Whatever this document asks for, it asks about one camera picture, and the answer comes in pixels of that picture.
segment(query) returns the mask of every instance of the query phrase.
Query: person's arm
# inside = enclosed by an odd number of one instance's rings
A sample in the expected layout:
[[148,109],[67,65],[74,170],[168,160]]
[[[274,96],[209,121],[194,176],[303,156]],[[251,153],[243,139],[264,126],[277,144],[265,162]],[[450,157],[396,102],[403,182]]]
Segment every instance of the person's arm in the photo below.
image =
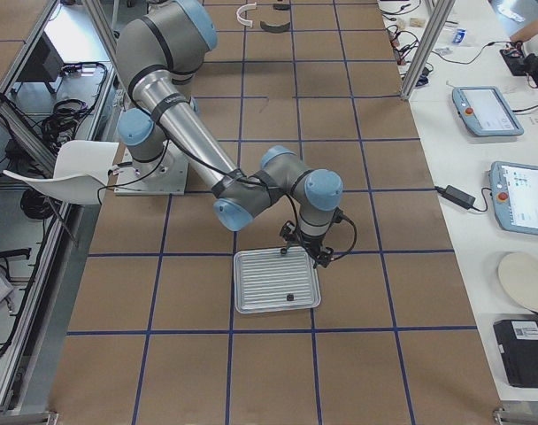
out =
[[511,36],[512,42],[526,42],[538,34],[538,18]]

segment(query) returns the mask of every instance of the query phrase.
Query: white table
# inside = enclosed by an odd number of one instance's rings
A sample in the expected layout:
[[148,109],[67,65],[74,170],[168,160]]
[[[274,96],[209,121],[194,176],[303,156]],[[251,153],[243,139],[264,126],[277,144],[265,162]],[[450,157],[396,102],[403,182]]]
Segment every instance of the white table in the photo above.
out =
[[[379,3],[384,10],[398,8],[398,4]],[[427,13],[421,8],[404,17],[408,22],[409,17],[424,18]],[[445,58],[468,61],[485,44],[508,40],[486,1],[457,0],[450,18],[458,18],[459,26],[468,33],[464,44],[453,48]],[[420,38],[422,29],[407,29]],[[404,43],[411,39],[408,35],[401,38]],[[488,170],[494,161],[538,166],[538,108],[519,115],[525,129],[522,136],[481,138],[468,133],[451,101],[451,86],[497,86],[512,109],[538,104],[538,90],[530,89],[526,79],[509,73],[499,54],[502,46],[487,47],[468,66],[450,64],[431,55],[429,63],[434,72],[430,82],[415,89],[410,101],[434,184],[450,184],[470,193],[477,198],[478,208],[483,207],[480,189],[488,186]],[[503,291],[496,269],[508,252],[523,251],[538,258],[538,236],[501,230],[492,205],[485,213],[471,213],[445,199],[440,198],[440,202],[499,397],[503,401],[538,401],[538,389],[514,388],[507,383],[493,332],[496,321],[530,315]]]

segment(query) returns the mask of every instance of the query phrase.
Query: metal tray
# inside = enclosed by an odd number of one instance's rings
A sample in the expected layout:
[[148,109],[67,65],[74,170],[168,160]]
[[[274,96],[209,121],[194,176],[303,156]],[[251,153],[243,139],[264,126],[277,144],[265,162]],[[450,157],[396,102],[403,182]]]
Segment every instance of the metal tray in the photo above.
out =
[[301,247],[240,251],[234,255],[235,309],[265,313],[320,304],[319,278]]

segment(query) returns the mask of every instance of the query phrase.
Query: black power brick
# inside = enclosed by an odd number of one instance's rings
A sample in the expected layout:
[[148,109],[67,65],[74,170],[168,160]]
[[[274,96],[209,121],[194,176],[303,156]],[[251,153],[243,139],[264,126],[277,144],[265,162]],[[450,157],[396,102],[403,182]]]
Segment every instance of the black power brick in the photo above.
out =
[[469,210],[473,207],[475,197],[473,197],[472,195],[468,195],[462,190],[456,189],[454,186],[450,185],[446,186],[446,189],[441,188],[440,186],[435,186],[435,188],[436,191],[440,193],[443,198],[448,199],[450,202],[459,205],[466,210]]

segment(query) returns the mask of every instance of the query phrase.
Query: white round plate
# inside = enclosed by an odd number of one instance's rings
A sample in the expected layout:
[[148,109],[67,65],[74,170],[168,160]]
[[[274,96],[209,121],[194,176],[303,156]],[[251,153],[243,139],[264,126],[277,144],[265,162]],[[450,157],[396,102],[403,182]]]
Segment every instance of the white round plate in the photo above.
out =
[[538,259],[523,252],[507,254],[499,263],[497,274],[513,300],[538,313]]

